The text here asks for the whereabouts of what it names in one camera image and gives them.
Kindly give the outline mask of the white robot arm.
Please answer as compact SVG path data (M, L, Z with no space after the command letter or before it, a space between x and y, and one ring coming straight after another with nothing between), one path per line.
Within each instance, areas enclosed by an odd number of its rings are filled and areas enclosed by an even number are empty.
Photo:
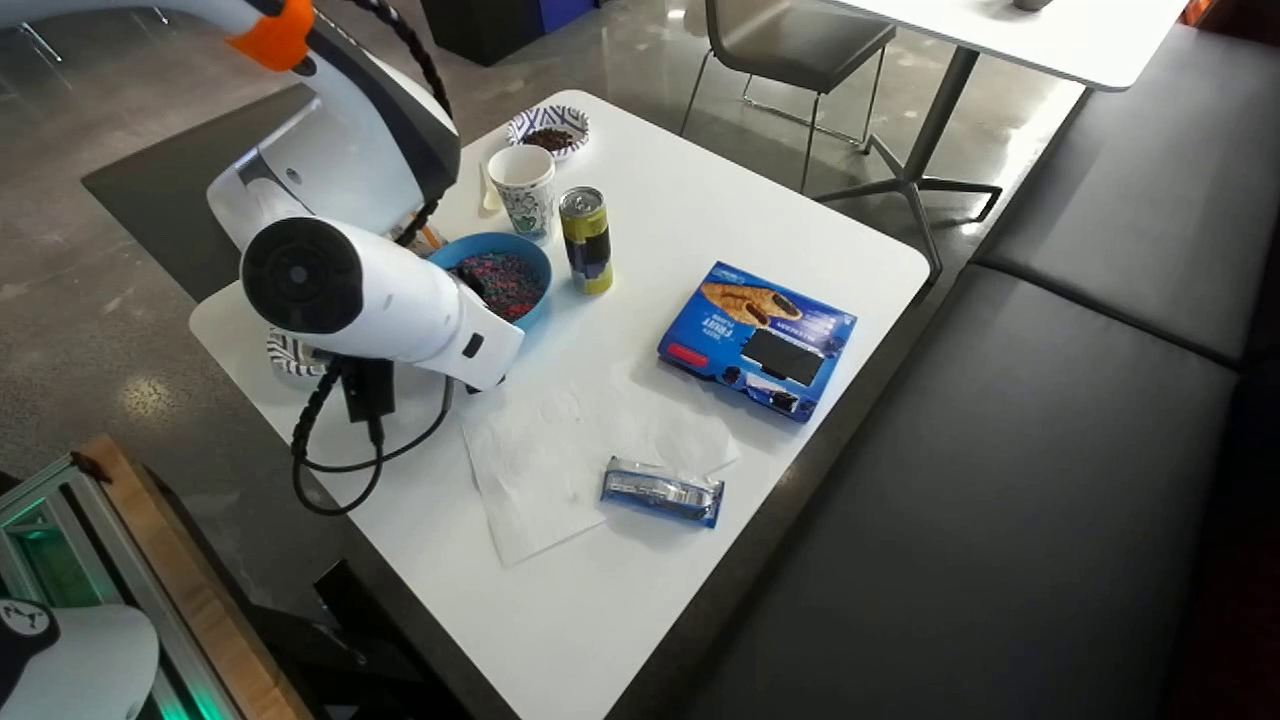
M467 389L508 376L525 332L411 250L411 222L434 220L462 177L442 92L341 31L316 0L0 0L0 21L110 9L207 21L232 50L313 89L306 110L207 182L268 326L323 355L393 360Z

